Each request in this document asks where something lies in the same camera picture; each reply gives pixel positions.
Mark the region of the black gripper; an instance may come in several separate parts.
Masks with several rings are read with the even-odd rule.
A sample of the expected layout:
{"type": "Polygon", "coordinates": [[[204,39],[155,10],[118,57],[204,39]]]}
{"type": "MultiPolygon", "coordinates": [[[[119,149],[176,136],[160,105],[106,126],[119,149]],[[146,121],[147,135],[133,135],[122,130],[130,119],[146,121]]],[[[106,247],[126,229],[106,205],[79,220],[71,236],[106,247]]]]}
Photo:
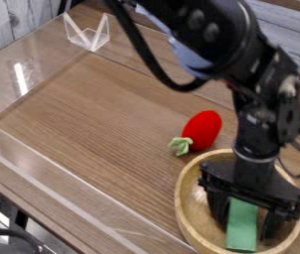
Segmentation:
{"type": "Polygon", "coordinates": [[[273,239],[285,220],[300,219],[300,189],[287,181],[273,164],[237,165],[236,160],[204,161],[198,185],[208,193],[214,221],[226,228],[229,199],[239,198],[268,210],[260,239],[273,239]]]}

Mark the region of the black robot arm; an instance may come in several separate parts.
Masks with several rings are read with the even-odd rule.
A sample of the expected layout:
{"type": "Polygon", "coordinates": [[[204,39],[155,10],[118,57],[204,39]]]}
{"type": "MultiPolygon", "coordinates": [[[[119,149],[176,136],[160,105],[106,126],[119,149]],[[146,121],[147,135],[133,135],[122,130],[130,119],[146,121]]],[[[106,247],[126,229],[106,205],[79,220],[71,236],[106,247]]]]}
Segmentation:
{"type": "Polygon", "coordinates": [[[196,77],[232,88],[237,134],[234,158],[201,165],[200,185],[213,217],[228,222],[230,201],[268,210],[261,237],[273,238],[284,223],[300,218],[300,189],[277,172],[283,146],[300,135],[299,67],[261,32],[245,0],[137,0],[172,39],[172,49],[196,77]]]}

